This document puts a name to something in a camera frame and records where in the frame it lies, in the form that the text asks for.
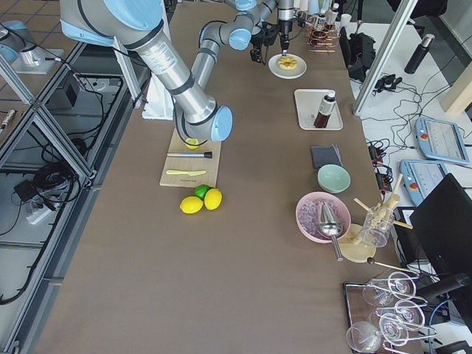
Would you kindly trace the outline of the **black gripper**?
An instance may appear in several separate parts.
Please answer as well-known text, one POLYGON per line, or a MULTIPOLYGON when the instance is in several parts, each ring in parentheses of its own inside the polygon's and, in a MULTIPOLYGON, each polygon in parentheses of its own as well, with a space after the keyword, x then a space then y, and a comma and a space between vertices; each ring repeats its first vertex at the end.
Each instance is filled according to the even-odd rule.
POLYGON ((292 20, 278 20, 279 34, 280 34, 280 46, 281 55, 286 56, 288 54, 288 48, 290 43, 290 33, 292 31, 292 20))
POLYGON ((266 56, 263 57, 262 48, 265 47, 265 54, 268 54, 268 48, 274 43, 275 36, 268 31, 259 31, 251 37, 250 43, 252 49, 250 56, 252 61, 266 61, 266 56))

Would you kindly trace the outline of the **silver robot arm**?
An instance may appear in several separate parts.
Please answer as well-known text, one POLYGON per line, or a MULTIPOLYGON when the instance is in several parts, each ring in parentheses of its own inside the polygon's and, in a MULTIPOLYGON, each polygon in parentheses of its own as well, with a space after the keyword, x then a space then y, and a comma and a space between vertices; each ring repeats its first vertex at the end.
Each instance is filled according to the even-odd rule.
POLYGON ((237 10, 232 23, 208 27, 200 38, 193 67, 187 68, 164 33, 164 8, 160 1, 61 1, 63 34, 76 41, 112 46, 119 40, 135 51, 181 111, 176 117, 180 132, 196 139, 225 140, 232 130, 232 112, 204 92, 220 47, 236 50, 249 45, 255 27, 277 8, 277 1, 230 1, 237 10))
POLYGON ((263 23, 274 12, 277 13, 276 34, 280 36, 282 56, 288 54, 290 32, 294 18, 294 1, 224 1, 233 7, 237 15, 232 23, 219 27, 218 35, 223 44, 236 50, 244 50, 251 39, 255 39, 263 31, 263 23))

